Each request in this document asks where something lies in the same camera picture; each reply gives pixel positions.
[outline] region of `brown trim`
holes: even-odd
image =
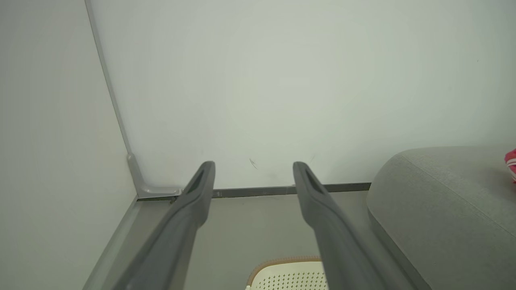
[[[251,272],[251,275],[249,276],[249,279],[247,279],[247,285],[252,286],[252,282],[254,280],[254,277],[260,272],[263,268],[279,265],[279,264],[288,264],[288,263],[299,263],[299,262],[320,262],[321,257],[320,256],[298,256],[298,257],[286,257],[286,258],[280,258],[275,260],[269,260],[265,261],[256,267],[253,272]]]

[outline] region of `gray floor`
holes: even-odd
[[[369,228],[367,192],[331,195],[391,275],[402,275]],[[124,270],[169,207],[168,201],[141,202],[105,286]],[[245,289],[258,264],[300,255],[319,255],[319,251],[296,195],[213,199],[208,220],[197,232],[184,289]]]

